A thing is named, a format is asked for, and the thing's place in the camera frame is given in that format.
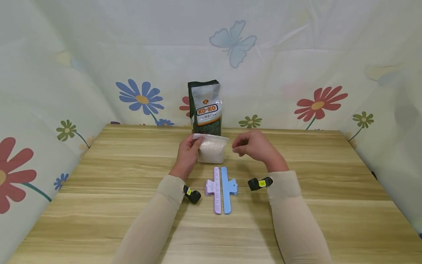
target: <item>plastic bag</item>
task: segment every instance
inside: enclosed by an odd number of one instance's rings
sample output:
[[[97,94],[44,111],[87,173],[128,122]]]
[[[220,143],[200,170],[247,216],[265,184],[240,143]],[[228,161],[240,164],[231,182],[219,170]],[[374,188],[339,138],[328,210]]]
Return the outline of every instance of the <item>plastic bag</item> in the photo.
[[[220,83],[217,80],[189,82],[187,86],[192,133],[221,136]]]
[[[207,135],[207,134],[193,134],[193,139],[204,138],[198,151],[198,162],[201,163],[223,163],[224,162],[224,147],[229,138],[223,136]]]

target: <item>hand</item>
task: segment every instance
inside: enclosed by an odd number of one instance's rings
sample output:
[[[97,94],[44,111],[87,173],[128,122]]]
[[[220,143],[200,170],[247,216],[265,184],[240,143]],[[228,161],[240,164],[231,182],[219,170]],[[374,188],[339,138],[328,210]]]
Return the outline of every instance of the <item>hand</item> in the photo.
[[[193,166],[198,159],[198,149],[204,140],[204,138],[193,140],[192,137],[193,134],[187,137],[184,141],[180,142],[176,163],[174,163],[174,166],[169,173],[170,175],[179,177],[184,181],[187,180],[189,174],[193,170]]]
[[[256,161],[262,161],[268,172],[289,170],[284,157],[259,130],[250,130],[238,135],[232,148],[240,157],[247,154]]]

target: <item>wrist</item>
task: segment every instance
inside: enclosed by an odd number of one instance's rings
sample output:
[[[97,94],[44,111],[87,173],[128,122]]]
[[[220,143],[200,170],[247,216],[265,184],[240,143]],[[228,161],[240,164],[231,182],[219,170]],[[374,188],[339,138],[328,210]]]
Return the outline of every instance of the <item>wrist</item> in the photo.
[[[287,165],[286,160],[284,157],[277,153],[277,155],[271,156],[270,159],[264,161],[265,166],[267,167],[267,172],[275,172],[275,171],[288,171],[289,166]]]
[[[178,167],[177,165],[174,165],[171,171],[168,173],[171,176],[178,177],[182,179],[184,182],[189,177],[189,174],[186,173],[186,170],[183,170],[182,168]]]

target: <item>blue flower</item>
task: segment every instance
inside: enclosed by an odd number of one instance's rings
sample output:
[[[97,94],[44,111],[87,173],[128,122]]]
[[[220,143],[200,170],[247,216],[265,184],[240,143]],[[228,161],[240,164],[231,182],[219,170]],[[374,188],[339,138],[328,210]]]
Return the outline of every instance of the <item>blue flower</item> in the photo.
[[[54,188],[55,190],[60,190],[63,186],[63,184],[67,181],[69,177],[69,174],[64,174],[62,173],[62,175],[60,175],[60,178],[56,179],[56,182],[54,183],[54,185],[56,185],[56,188]]]
[[[156,108],[164,109],[164,106],[155,103],[162,101],[161,96],[156,96],[160,93],[159,89],[152,88],[150,91],[149,89],[151,88],[151,84],[149,82],[143,82],[141,94],[134,80],[129,79],[127,82],[129,83],[131,89],[121,82],[116,82],[116,85],[120,90],[123,91],[123,93],[120,92],[120,101],[125,103],[133,103],[129,106],[130,110],[137,111],[142,106],[143,113],[149,115],[151,112],[158,114]]]
[[[160,120],[155,121],[155,123],[156,123],[157,125],[163,125],[163,126],[172,126],[172,125],[174,125],[174,123],[173,123],[173,122],[171,122],[170,120],[167,120],[167,119],[161,119],[161,118],[160,118]]]

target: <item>red flower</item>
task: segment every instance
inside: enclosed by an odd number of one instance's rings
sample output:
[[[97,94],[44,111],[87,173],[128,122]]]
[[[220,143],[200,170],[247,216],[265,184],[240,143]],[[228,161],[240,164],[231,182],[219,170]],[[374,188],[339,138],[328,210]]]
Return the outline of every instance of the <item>red flower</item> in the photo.
[[[0,143],[0,214],[4,214],[10,208],[7,197],[12,201],[20,202],[26,196],[25,191],[11,183],[28,183],[37,176],[37,172],[32,169],[10,173],[25,164],[34,155],[31,149],[26,148],[7,161],[15,143],[16,140],[14,138],[5,138]]]
[[[181,107],[179,107],[179,109],[180,110],[182,110],[182,111],[188,111],[187,113],[186,113],[186,116],[187,117],[189,117],[189,111],[190,111],[190,108],[189,108],[189,97],[187,97],[187,96],[185,96],[185,97],[183,97],[182,98],[182,101],[187,105],[187,106],[181,106]]]
[[[316,119],[322,119],[325,116],[324,110],[335,111],[341,107],[341,104],[334,103],[347,97],[347,93],[342,93],[335,96],[341,90],[341,86],[337,86],[333,90],[331,87],[327,87],[322,91],[322,88],[316,89],[314,92],[314,100],[301,99],[298,101],[298,106],[306,107],[295,111],[295,114],[301,114],[298,119],[304,117],[303,121],[307,122],[315,114]]]

